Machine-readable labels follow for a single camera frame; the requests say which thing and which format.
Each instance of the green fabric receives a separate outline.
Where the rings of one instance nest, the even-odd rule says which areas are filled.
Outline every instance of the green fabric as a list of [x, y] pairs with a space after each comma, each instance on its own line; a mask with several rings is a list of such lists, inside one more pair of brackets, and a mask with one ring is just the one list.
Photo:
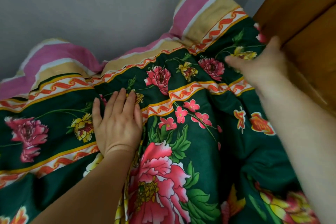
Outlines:
[[[237, 81], [242, 75], [228, 67], [224, 58], [233, 54], [237, 46], [243, 46], [244, 51], [260, 54], [264, 45], [256, 39], [258, 33], [254, 27], [254, 21], [247, 18], [232, 26], [220, 39], [197, 56], [190, 55], [187, 49], [179, 49], [171, 54], [161, 53], [154, 63], [149, 63], [141, 69], [130, 68], [117, 75], [111, 82], [99, 84], [94, 89], [76, 90], [54, 96], [34, 103], [19, 113], [1, 110], [0, 170], [6, 173], [10, 170], [31, 167], [61, 152], [94, 142], [94, 134], [92, 139], [86, 143], [78, 140], [71, 124], [74, 119], [82, 118], [85, 113], [91, 113], [90, 104], [95, 97], [99, 98], [100, 94], [108, 100], [111, 93], [120, 90], [121, 87], [128, 88], [128, 92], [135, 89], [136, 93], [144, 95], [143, 102], [140, 103], [141, 108], [168, 100], [169, 96], [162, 94], [159, 87], [145, 85], [147, 72], [153, 66], [161, 66], [170, 72], [168, 90], [173, 91], [192, 82], [214, 81], [198, 64], [198, 61], [204, 57], [216, 58], [225, 65], [225, 71], [221, 75], [222, 79], [214, 83], [229, 85]], [[198, 72], [191, 77], [190, 82], [187, 82], [178, 70], [179, 65], [183, 65], [185, 61], [190, 62], [191, 67]], [[183, 107], [184, 102], [192, 99], [199, 105], [196, 112], [208, 114], [212, 126], [201, 128], [199, 123], [191, 120], [191, 115], [195, 115], [195, 112], [191, 111], [188, 111], [185, 116], [184, 123], [177, 123], [175, 115], [177, 105], [183, 110], [188, 110]], [[182, 180], [186, 188], [187, 200], [181, 201], [180, 198], [179, 203], [187, 212], [191, 223], [221, 223], [221, 204], [227, 200], [232, 184], [235, 184], [237, 190], [237, 200], [245, 199], [246, 205], [241, 212], [230, 218], [230, 223], [262, 223], [264, 221], [275, 223], [274, 218], [282, 223], [280, 218], [267, 210], [260, 197], [260, 191], [255, 188], [255, 182], [258, 181], [261, 188], [283, 197], [289, 190], [300, 190], [300, 185], [279, 138], [276, 135], [270, 136], [251, 129], [252, 113], [259, 112], [262, 118], [267, 120], [255, 90], [245, 91], [237, 96], [231, 91], [211, 94], [207, 89], [201, 89], [187, 100], [174, 102], [173, 107], [174, 111], [162, 118], [173, 118], [177, 125], [176, 129], [166, 131], [166, 125], [159, 129], [160, 117], [150, 116], [148, 118], [144, 125], [145, 132], [139, 148], [139, 157], [131, 168], [131, 176], [132, 174], [137, 175], [137, 165], [141, 165], [141, 158], [143, 154], [146, 154], [146, 149], [151, 143], [152, 146], [155, 144], [153, 147], [166, 145], [172, 150], [169, 159], [172, 163], [182, 163], [179, 167], [182, 167], [185, 172], [185, 178]], [[246, 112], [243, 133], [237, 128], [239, 120], [233, 114], [235, 110]], [[12, 129], [5, 123], [6, 117], [35, 117], [36, 120], [40, 120], [41, 124], [48, 127], [47, 141], [38, 145], [41, 150], [40, 154], [34, 157], [34, 162], [20, 160], [23, 146], [21, 142], [11, 140], [13, 138]], [[218, 131], [217, 125], [221, 127], [222, 133]], [[218, 142], [221, 144], [220, 150], [218, 150]], [[97, 152], [88, 154], [41, 178], [28, 173], [14, 183], [1, 188], [0, 216], [9, 217], [12, 220], [18, 209], [25, 206], [29, 221], [33, 220], [48, 205], [83, 178], [86, 167], [94, 161], [97, 154]], [[136, 215], [132, 197], [137, 197], [137, 191], [140, 189], [129, 195], [129, 213], [133, 212], [130, 223]]]

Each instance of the wooden furniture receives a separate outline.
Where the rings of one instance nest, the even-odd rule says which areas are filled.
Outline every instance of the wooden furniture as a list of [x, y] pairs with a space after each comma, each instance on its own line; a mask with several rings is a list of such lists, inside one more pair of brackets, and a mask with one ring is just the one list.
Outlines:
[[265, 0], [254, 19], [280, 37], [292, 82], [336, 114], [336, 0]]

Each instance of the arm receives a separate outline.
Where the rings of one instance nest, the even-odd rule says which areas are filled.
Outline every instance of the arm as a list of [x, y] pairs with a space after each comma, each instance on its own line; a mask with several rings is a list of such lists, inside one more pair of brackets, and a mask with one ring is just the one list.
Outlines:
[[99, 99], [92, 118], [102, 162], [57, 199], [32, 223], [113, 223], [134, 152], [141, 139], [142, 115], [135, 93], [115, 92], [100, 116]]
[[310, 204], [322, 223], [336, 211], [336, 119], [298, 90], [286, 76], [279, 40], [272, 38], [252, 61], [227, 57], [254, 86]]

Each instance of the hand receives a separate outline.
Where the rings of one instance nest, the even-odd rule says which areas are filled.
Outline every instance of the hand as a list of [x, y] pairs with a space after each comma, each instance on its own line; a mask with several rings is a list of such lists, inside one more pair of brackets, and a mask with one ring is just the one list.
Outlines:
[[94, 99], [92, 122], [100, 152], [106, 156], [115, 150], [134, 154], [142, 133], [142, 112], [135, 104], [136, 94], [131, 91], [126, 99], [126, 90], [115, 91], [106, 104], [104, 118], [100, 115], [100, 102]]
[[286, 58], [280, 51], [280, 40], [272, 37], [264, 51], [254, 60], [243, 60], [226, 56], [225, 62], [241, 71], [245, 79], [255, 89], [274, 83], [279, 77], [287, 77]]

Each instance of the blanket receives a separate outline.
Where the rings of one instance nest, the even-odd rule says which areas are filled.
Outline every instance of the blanket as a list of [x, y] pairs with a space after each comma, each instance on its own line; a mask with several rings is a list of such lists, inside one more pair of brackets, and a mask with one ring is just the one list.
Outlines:
[[254, 88], [224, 61], [264, 47], [233, 0], [181, 0], [168, 33], [102, 64], [40, 43], [0, 84], [0, 223], [32, 221], [101, 162], [92, 102], [103, 112], [122, 87], [144, 130], [115, 223], [318, 223]]

